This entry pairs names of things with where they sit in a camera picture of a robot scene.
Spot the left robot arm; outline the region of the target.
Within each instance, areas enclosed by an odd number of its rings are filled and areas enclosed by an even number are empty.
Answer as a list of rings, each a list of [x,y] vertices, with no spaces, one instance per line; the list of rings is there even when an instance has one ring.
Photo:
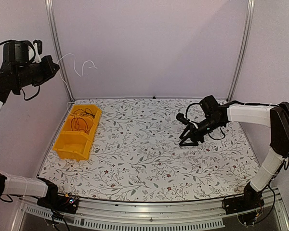
[[[53,62],[51,55],[42,56],[42,41],[6,40],[3,47],[3,60],[0,67],[0,110],[7,102],[10,93],[20,95],[23,88],[40,88],[55,75],[60,66]],[[57,186],[46,179],[25,178],[0,172],[0,200],[13,202],[14,196],[43,198],[52,209],[62,205],[57,195]]]

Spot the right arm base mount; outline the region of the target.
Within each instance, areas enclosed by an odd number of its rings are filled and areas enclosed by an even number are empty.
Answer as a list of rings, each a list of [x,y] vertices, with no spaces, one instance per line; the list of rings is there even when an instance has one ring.
[[[238,214],[238,220],[245,226],[254,225],[264,212],[264,200],[262,193],[241,196],[225,197],[222,201],[222,208],[226,214]]]

